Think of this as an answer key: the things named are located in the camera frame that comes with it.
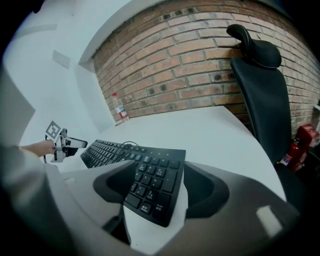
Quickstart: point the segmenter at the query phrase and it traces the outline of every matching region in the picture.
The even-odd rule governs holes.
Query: white desk
[[[184,149],[186,161],[250,177],[286,200],[280,180],[265,151],[247,128],[223,106],[133,118],[108,129],[97,139],[116,143],[133,141],[140,146],[153,148]],[[67,169],[86,169],[79,157],[82,151],[79,150]],[[157,246],[164,245],[183,227],[183,214],[187,207],[188,194],[183,181],[167,228],[155,225],[125,207],[131,246],[145,253],[156,251]]]

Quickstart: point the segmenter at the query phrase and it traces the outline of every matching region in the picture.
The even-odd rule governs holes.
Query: black keyboard
[[[82,154],[88,168],[120,161],[133,160],[136,165],[135,182],[123,203],[139,216],[167,227],[170,223],[178,194],[186,151],[97,139]]]

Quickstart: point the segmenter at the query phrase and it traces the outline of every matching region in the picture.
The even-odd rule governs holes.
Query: fire extinguisher
[[[294,158],[298,154],[300,149],[299,142],[300,142],[300,139],[298,138],[295,138],[293,141],[291,141],[289,151],[280,160],[281,164],[284,164],[285,166],[287,166],[292,160],[292,158]]]

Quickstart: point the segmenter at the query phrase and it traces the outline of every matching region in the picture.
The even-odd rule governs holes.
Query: black office chair
[[[307,204],[307,189],[285,165],[277,164],[291,142],[287,85],[277,69],[281,64],[280,52],[268,41],[251,39],[242,25],[230,25],[226,32],[241,41],[243,57],[233,57],[231,66],[245,99],[253,134],[274,165],[287,201],[302,213]]]

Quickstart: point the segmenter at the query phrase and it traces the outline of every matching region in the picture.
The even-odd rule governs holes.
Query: water bottle
[[[112,97],[113,97],[114,109],[118,113],[118,115],[120,117],[120,120],[122,122],[128,121],[129,120],[129,116],[128,116],[127,112],[125,111],[124,105],[122,105],[120,100],[118,99],[117,94],[113,93]]]

